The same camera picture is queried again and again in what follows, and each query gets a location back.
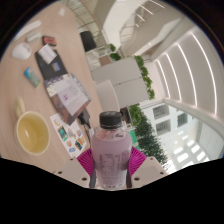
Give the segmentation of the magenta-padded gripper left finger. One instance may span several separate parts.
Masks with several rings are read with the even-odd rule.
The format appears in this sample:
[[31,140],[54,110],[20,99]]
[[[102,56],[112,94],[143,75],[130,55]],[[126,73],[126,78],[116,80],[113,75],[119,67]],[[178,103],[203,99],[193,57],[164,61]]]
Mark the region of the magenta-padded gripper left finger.
[[55,171],[55,175],[84,188],[95,187],[95,169],[91,149],[71,158]]

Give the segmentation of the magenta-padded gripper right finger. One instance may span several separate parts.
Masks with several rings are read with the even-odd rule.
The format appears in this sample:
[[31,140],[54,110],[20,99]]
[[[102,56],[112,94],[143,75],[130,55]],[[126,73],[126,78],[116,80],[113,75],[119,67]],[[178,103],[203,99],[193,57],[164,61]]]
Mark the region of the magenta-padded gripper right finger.
[[167,172],[155,157],[147,157],[139,149],[132,148],[126,177],[127,188],[140,188],[165,176]]

